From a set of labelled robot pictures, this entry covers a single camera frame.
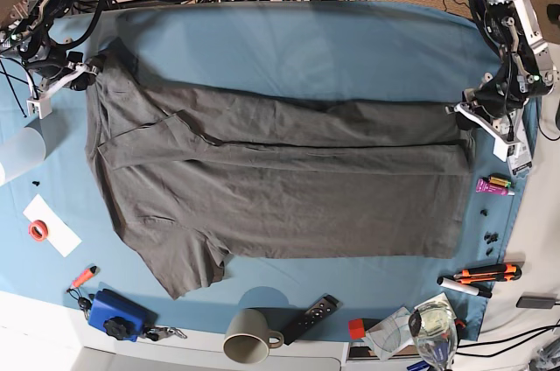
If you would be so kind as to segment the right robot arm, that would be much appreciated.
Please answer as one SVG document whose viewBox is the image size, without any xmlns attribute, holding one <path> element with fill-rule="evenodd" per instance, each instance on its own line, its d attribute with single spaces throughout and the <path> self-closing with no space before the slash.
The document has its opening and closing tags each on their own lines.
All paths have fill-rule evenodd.
<svg viewBox="0 0 560 371">
<path fill-rule="evenodd" d="M 87 29 L 78 38 L 58 43 L 50 37 L 54 21 L 68 15 L 80 0 L 21 0 L 1 23 L 1 59 L 11 60 L 29 78 L 31 97 L 56 85 L 83 91 L 95 82 L 99 67 L 83 61 L 75 49 L 95 31 L 109 0 L 97 0 Z"/>
</svg>

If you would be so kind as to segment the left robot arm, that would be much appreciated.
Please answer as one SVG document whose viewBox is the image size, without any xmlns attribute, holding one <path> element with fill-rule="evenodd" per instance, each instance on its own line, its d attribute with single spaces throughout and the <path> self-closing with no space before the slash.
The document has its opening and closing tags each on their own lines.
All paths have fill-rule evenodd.
<svg viewBox="0 0 560 371">
<path fill-rule="evenodd" d="M 464 91 L 454 107 L 471 123 L 494 132 L 494 124 L 507 121 L 506 144 L 515 141 L 513 114 L 529 100 L 550 94 L 559 82 L 559 68 L 543 38 L 530 0 L 468 0 L 473 21 L 500 68 L 480 85 Z"/>
</svg>

